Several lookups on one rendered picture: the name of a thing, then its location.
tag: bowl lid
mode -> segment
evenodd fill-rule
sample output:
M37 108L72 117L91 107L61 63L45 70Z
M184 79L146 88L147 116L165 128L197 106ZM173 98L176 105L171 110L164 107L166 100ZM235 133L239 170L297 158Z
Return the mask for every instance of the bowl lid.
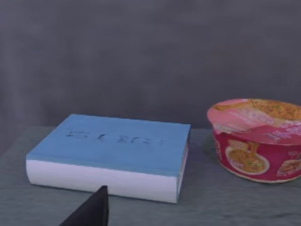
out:
M216 133L263 144L301 145L301 106L265 99L233 99L207 112Z

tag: noodle cup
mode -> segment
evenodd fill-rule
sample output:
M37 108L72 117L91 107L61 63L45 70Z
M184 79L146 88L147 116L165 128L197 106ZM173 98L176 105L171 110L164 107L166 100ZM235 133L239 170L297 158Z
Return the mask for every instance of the noodle cup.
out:
M220 164L231 173L263 183L301 176L301 107L264 99L234 99L212 106Z

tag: blue book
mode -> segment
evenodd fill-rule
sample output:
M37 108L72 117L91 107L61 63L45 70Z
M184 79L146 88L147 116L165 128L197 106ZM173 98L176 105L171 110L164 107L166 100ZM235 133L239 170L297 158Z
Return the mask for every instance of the blue book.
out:
M72 114L26 156L34 185L176 203L190 125Z

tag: gray tabletop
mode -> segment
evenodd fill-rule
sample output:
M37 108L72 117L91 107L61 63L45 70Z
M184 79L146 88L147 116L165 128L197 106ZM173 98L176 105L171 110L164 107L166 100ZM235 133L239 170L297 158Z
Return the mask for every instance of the gray tabletop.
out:
M0 225L57 226L91 194L31 186L25 155L53 128L30 127L0 159ZM296 226L301 180L263 185L216 160L211 131L191 132L179 204L110 196L110 226Z

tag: instant noodle bowl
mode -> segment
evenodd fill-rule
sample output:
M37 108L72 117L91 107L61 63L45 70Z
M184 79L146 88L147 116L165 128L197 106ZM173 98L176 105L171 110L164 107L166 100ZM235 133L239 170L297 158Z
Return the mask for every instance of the instant noodle bowl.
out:
M258 182L281 183L301 176L301 106L264 99L234 99L212 106L220 164Z

